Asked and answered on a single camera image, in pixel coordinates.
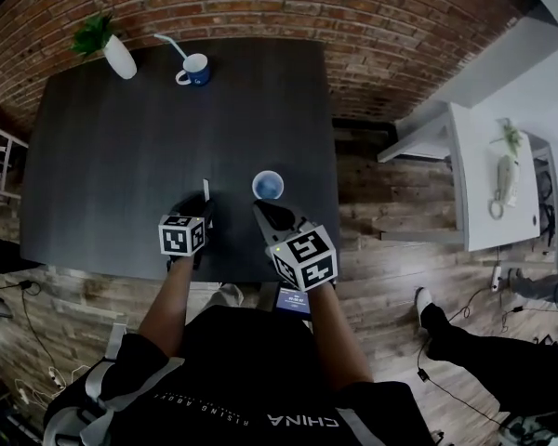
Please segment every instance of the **blue liquid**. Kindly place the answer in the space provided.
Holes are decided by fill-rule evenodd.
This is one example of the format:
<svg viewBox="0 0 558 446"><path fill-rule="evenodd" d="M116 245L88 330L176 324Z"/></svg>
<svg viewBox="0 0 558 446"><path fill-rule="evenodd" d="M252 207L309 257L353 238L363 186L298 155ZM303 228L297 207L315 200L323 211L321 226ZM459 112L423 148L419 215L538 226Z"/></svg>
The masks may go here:
<svg viewBox="0 0 558 446"><path fill-rule="evenodd" d="M259 180L256 185L256 191L262 199L276 199L279 198L281 185L272 178L263 178Z"/></svg>

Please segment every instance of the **plastic cup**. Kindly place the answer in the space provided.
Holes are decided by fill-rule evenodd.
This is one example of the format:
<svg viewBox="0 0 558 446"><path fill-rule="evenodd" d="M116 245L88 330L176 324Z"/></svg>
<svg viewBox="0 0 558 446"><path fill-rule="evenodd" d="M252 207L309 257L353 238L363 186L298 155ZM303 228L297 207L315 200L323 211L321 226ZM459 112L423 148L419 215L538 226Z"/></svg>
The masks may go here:
<svg viewBox="0 0 558 446"><path fill-rule="evenodd" d="M263 170L252 179L252 192L259 200L276 200L283 193L283 179L277 172Z"/></svg>

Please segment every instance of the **dark wooden table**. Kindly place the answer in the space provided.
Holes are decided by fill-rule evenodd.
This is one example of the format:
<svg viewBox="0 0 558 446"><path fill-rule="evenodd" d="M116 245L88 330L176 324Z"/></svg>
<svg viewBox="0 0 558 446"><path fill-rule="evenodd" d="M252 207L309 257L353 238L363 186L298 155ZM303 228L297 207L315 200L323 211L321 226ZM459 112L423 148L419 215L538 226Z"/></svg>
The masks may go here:
<svg viewBox="0 0 558 446"><path fill-rule="evenodd" d="M210 180L215 235L194 279L279 279L252 214L253 176L275 170L281 201L339 245L335 147L322 48L305 41L182 44L209 56L203 87L179 86L169 45L133 52L125 81L105 60L51 77L25 168L21 255L90 272L162 279L157 224Z"/></svg>

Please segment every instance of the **small screen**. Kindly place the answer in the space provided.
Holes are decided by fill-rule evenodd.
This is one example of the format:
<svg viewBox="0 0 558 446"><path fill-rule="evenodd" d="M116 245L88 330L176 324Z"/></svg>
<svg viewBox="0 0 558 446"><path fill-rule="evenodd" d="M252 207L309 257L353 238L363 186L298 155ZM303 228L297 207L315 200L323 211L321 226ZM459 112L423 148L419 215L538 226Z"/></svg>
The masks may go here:
<svg viewBox="0 0 558 446"><path fill-rule="evenodd" d="M286 289L285 287L279 288L279 295L277 296L278 308L293 310L301 314L310 314L310 306L308 306L308 295L301 291L294 291L293 289Z"/></svg>

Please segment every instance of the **black t-shirt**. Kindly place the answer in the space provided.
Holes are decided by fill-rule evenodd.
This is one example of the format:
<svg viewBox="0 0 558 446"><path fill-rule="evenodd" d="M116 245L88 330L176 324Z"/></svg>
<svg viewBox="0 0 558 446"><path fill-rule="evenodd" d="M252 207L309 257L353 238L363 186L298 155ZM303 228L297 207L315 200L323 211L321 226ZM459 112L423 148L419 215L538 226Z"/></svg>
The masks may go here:
<svg viewBox="0 0 558 446"><path fill-rule="evenodd" d="M434 444L406 384L358 383L331 393L312 333L281 314L209 308L186 326L179 356L181 367L115 414L113 445L359 444L360 434L386 446ZM139 389L166 362L144 337L125 335L101 398ZM64 406L82 404L85 377L52 402L46 423Z"/></svg>

